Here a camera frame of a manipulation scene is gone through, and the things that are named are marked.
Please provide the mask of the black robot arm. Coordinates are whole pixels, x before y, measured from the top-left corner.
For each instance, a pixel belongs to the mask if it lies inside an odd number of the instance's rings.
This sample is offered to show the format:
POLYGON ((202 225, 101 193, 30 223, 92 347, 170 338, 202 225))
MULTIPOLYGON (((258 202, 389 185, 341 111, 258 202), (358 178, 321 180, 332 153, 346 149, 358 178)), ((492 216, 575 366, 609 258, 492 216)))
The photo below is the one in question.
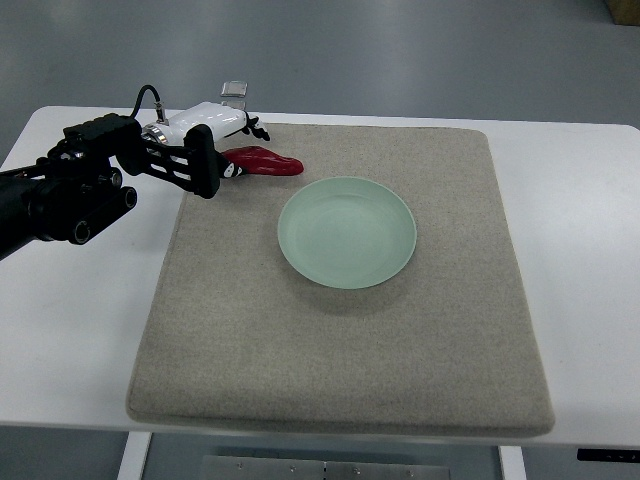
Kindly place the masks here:
POLYGON ((182 144, 144 138, 137 120, 109 113, 67 127, 31 166, 1 174, 1 256, 34 240, 83 245, 131 211, 138 195, 123 176, 150 175, 204 199, 220 186, 222 155, 206 125, 182 144))

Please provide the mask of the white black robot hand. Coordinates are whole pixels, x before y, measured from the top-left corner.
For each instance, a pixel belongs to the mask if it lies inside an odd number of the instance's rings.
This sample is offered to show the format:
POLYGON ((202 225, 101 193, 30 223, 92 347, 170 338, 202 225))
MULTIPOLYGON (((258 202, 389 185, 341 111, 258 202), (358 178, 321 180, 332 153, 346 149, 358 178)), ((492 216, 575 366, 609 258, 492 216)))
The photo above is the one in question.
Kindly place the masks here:
MULTIPOLYGON (((211 130, 213 143, 239 132, 246 135, 251 134, 264 141, 270 140, 266 127, 257 116, 253 116, 245 110, 211 102, 202 102, 170 117, 161 111, 157 120, 143 127, 142 138, 169 147, 183 147, 184 137, 188 131, 198 125, 206 125, 211 130)), ((194 183, 193 178, 197 181, 205 181, 210 178, 231 178, 242 174, 240 167, 232 166, 229 161, 223 160, 217 154, 214 155, 212 172, 205 175, 204 173, 180 172, 178 165, 187 165, 183 158, 160 152, 151 147, 147 147, 146 150, 151 155, 151 161, 144 167, 144 172, 173 183, 177 181, 194 183)))

